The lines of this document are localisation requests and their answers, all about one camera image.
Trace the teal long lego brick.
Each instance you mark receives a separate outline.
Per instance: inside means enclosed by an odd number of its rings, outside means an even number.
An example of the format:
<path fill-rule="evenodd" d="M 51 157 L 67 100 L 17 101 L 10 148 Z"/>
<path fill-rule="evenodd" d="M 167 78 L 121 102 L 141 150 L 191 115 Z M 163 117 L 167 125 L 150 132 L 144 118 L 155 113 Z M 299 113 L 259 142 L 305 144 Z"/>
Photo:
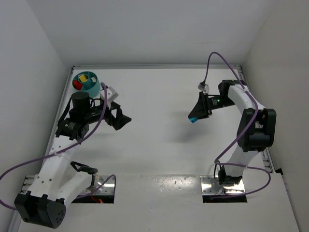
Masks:
<path fill-rule="evenodd" d="M 190 120 L 191 123 L 195 123 L 195 122 L 198 121 L 198 118 L 197 117 L 191 117 L 191 118 L 189 118 L 189 120 Z"/>

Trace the red long lego brick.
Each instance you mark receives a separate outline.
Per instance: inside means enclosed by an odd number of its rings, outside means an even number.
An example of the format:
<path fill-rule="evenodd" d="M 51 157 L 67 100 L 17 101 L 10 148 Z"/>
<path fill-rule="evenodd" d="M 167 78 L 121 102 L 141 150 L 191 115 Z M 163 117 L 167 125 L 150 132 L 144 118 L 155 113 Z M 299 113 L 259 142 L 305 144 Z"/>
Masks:
<path fill-rule="evenodd" d="M 72 84 L 73 84 L 73 87 L 78 91 L 80 91 L 83 87 L 83 85 L 77 80 L 74 80 Z"/>

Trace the yellow lego brick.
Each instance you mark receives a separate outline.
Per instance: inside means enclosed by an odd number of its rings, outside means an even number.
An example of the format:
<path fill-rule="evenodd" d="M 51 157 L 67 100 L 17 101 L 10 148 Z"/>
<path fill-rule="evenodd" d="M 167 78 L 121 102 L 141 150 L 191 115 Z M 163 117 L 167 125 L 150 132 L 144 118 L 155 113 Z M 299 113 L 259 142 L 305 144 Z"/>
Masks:
<path fill-rule="evenodd" d="M 80 82 L 83 83 L 83 82 L 86 82 L 87 80 L 88 80 L 88 78 L 84 74 L 79 76 L 79 81 Z"/>

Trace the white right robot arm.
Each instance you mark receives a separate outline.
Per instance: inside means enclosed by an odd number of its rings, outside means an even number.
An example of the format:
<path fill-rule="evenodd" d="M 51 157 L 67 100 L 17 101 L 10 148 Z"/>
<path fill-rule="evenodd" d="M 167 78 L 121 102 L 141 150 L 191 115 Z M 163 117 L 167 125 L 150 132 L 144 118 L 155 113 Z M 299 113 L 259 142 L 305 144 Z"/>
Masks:
<path fill-rule="evenodd" d="M 229 106 L 238 108 L 241 119 L 237 137 L 232 143 L 237 147 L 226 163 L 220 163 L 219 158 L 214 161 L 220 167 L 217 179 L 219 184 L 233 185 L 241 181 L 252 159 L 273 145 L 277 113 L 261 105 L 243 81 L 223 80 L 218 90 L 218 95 L 201 91 L 188 118 L 194 123 L 210 117 L 213 110 Z"/>

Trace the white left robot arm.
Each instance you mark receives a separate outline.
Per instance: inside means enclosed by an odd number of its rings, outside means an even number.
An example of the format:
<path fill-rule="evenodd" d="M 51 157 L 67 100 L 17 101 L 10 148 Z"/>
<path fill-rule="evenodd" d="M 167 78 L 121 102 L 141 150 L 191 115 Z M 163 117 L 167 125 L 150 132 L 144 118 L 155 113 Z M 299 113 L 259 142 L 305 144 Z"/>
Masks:
<path fill-rule="evenodd" d="M 105 121 L 115 130 L 131 121 L 115 103 L 118 93 L 108 87 L 99 93 L 100 104 L 87 92 L 74 92 L 57 123 L 51 157 L 46 157 L 25 193 L 19 193 L 15 207 L 26 223 L 56 229 L 62 223 L 68 206 L 85 189 L 95 185 L 98 171 L 72 161 L 75 148 L 91 135 L 90 124 Z"/>

